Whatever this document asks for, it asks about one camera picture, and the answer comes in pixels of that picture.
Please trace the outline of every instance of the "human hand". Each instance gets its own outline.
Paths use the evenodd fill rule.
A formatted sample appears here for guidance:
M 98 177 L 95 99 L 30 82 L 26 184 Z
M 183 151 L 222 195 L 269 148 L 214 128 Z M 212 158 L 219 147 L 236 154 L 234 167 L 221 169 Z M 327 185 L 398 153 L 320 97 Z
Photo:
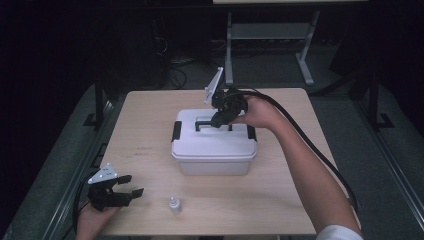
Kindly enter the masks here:
M 245 96 L 248 111 L 234 119 L 231 124 L 244 123 L 255 128 L 273 130 L 280 121 L 286 118 L 268 101 L 255 96 Z
M 94 239 L 119 210 L 120 207 L 106 207 L 98 211 L 87 204 L 79 213 L 76 240 Z

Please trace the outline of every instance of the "table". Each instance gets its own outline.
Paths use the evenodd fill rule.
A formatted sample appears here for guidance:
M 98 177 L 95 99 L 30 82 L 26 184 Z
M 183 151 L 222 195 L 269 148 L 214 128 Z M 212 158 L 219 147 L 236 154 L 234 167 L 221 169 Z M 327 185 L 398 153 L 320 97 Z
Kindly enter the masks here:
M 214 4 L 301 4 L 301 3 L 343 3 L 366 2 L 367 0 L 214 0 Z M 306 64 L 306 56 L 312 42 L 320 11 L 315 11 L 309 22 L 300 23 L 233 23 L 231 12 L 227 21 L 227 49 L 225 56 L 225 82 L 233 85 L 233 71 L 231 60 L 232 40 L 240 39 L 302 39 L 303 48 L 296 53 L 296 60 L 302 72 L 306 85 L 314 85 L 314 80 Z
M 277 100 L 333 161 L 312 105 L 303 89 L 260 89 Z M 297 235 L 315 234 L 284 154 L 271 132 L 256 129 L 257 156 L 247 175 L 186 176 L 171 155 L 174 121 L 182 109 L 210 108 L 205 91 L 137 91 L 127 95 L 102 161 L 119 176 L 132 175 L 116 192 L 144 187 L 112 219 L 107 235 Z M 168 200 L 180 198 L 173 215 Z

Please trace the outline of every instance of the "black wire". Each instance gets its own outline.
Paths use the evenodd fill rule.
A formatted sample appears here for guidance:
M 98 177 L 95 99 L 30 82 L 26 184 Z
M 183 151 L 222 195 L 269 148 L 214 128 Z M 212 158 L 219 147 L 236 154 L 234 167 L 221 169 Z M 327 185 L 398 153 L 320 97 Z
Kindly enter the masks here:
M 179 72 L 183 75 L 184 79 L 182 83 L 180 83 L 180 81 L 178 80 L 178 77 L 175 74 L 175 72 Z M 172 85 L 174 85 L 175 90 L 182 89 L 187 83 L 187 74 L 184 71 L 176 69 L 176 68 L 171 68 L 170 74 L 172 74 L 172 76 L 171 75 L 169 76 L 169 81 L 172 83 Z
M 79 210 L 78 210 L 78 212 L 81 212 L 81 210 L 85 207 L 85 206 L 87 206 L 88 204 L 90 203 L 90 201 L 88 201 L 88 202 L 86 202 Z M 66 232 L 65 232 L 65 234 L 63 235 L 63 237 L 62 237 L 62 240 L 64 240 L 67 236 L 68 236 L 68 234 L 71 232 L 71 230 L 74 228 L 74 225 L 71 225 L 69 228 L 68 228 L 68 230 L 66 230 Z
M 73 209 L 72 209 L 72 226 L 74 227 L 75 233 L 77 233 L 79 211 L 88 204 L 87 202 L 81 209 L 79 208 L 79 200 L 81 197 L 82 190 L 84 189 L 84 184 L 87 182 L 89 178 L 91 178 L 96 173 L 97 171 L 89 173 L 87 176 L 84 177 L 84 179 L 78 185 L 78 189 L 75 194 Z
M 296 121 L 292 118 L 292 116 L 286 111 L 286 109 L 283 108 L 277 101 L 275 101 L 270 96 L 267 96 L 265 94 L 262 94 L 260 92 L 251 92 L 251 91 L 240 91 L 233 94 L 228 94 L 224 98 L 231 97 L 234 95 L 250 95 L 250 96 L 256 96 L 259 98 L 262 98 L 272 105 L 274 105 L 286 118 L 289 120 L 289 122 L 293 125 L 293 127 L 296 129 L 298 134 L 302 137 L 302 139 L 305 141 L 305 143 L 311 148 L 311 150 L 321 159 L 322 162 L 327 165 L 331 171 L 336 175 L 336 177 L 340 180 L 340 182 L 343 184 L 343 186 L 346 188 L 347 194 L 350 198 L 350 203 L 355 210 L 356 213 L 358 213 L 358 202 L 356 200 L 356 196 L 354 192 L 352 191 L 351 187 L 349 186 L 348 182 L 343 178 L 343 176 L 340 174 L 340 172 L 337 170 L 336 167 L 327 159 L 327 157 L 324 156 L 324 154 L 321 153 L 321 151 L 312 143 L 312 141 L 308 138 L 308 136 L 303 132 L 303 130 L 299 127 L 299 125 L 296 123 Z

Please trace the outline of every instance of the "white plastic box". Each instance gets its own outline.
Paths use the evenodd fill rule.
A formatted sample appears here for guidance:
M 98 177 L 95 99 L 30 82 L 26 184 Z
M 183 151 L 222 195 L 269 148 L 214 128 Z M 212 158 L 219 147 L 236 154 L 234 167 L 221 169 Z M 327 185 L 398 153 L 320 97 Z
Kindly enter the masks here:
M 186 109 L 179 112 L 172 137 L 172 156 L 186 175 L 244 175 L 256 155 L 255 129 L 245 124 L 221 128 L 200 126 L 210 121 L 214 109 Z

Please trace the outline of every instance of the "small bottle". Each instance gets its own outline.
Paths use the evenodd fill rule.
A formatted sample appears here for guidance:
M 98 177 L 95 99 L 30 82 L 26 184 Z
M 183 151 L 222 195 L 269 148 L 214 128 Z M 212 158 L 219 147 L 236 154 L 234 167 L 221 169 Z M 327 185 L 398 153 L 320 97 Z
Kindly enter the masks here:
M 175 197 L 171 197 L 169 199 L 169 207 L 171 208 L 171 210 L 174 214 L 178 214 L 182 210 L 180 200 L 178 198 L 175 198 Z

